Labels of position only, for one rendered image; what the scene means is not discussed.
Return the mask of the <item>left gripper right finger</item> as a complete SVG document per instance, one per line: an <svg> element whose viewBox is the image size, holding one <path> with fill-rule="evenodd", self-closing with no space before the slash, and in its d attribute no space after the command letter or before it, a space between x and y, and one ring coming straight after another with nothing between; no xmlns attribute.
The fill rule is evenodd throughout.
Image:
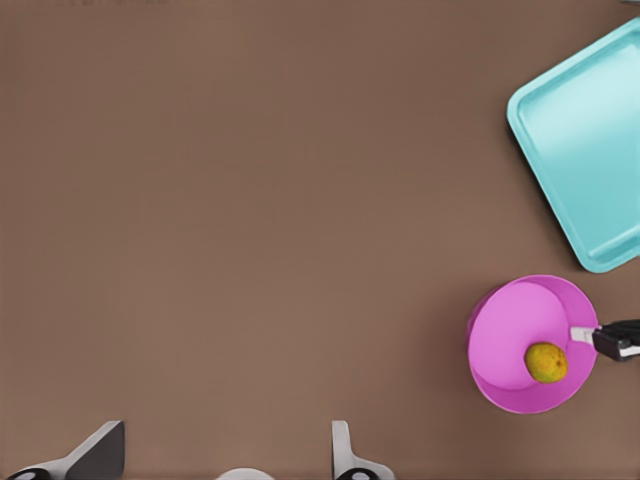
<svg viewBox="0 0 640 480"><path fill-rule="evenodd" d="M331 429L333 480L396 480L386 465L365 460L353 452L346 421L333 420Z"/></svg>

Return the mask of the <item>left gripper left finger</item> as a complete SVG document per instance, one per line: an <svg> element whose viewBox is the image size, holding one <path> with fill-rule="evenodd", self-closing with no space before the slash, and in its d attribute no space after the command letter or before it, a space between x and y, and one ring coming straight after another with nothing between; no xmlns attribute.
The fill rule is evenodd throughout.
<svg viewBox="0 0 640 480"><path fill-rule="evenodd" d="M120 480L125 467L125 423L110 420L68 455L24 467L5 480Z"/></svg>

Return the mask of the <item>pale grey finger of the right gripper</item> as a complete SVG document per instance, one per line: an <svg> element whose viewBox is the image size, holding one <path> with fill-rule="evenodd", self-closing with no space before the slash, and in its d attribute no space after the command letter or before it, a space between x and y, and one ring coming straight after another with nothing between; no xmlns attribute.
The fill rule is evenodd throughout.
<svg viewBox="0 0 640 480"><path fill-rule="evenodd" d="M570 338L574 342L585 343L591 346L595 345L594 336L601 331L600 327L579 327L572 326L570 328Z"/></svg>

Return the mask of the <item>pink round plate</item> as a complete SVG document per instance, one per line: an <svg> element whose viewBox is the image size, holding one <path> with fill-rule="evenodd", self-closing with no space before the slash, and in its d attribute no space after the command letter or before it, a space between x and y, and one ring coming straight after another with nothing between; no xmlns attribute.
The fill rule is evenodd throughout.
<svg viewBox="0 0 640 480"><path fill-rule="evenodd" d="M529 275L490 291L474 307L466 340L471 375L497 407L516 414L537 414L558 407L583 386L597 353L575 341L573 327L596 328L598 319L587 295L553 275ZM568 360L560 381L534 380L525 366L532 344L549 342Z"/></svg>

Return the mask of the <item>teal rectangular tray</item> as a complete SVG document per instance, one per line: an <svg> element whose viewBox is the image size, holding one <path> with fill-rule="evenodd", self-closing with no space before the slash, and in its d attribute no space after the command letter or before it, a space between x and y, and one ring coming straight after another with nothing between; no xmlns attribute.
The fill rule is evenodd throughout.
<svg viewBox="0 0 640 480"><path fill-rule="evenodd" d="M640 16L520 87L506 117L582 267L640 258Z"/></svg>

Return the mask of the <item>orange fruit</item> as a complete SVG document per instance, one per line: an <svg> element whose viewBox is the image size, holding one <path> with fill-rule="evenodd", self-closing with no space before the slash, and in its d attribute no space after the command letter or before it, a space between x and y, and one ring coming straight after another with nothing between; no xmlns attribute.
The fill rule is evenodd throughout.
<svg viewBox="0 0 640 480"><path fill-rule="evenodd" d="M525 354L524 363L530 377L541 384L554 384L568 374L565 352L549 342L531 344Z"/></svg>

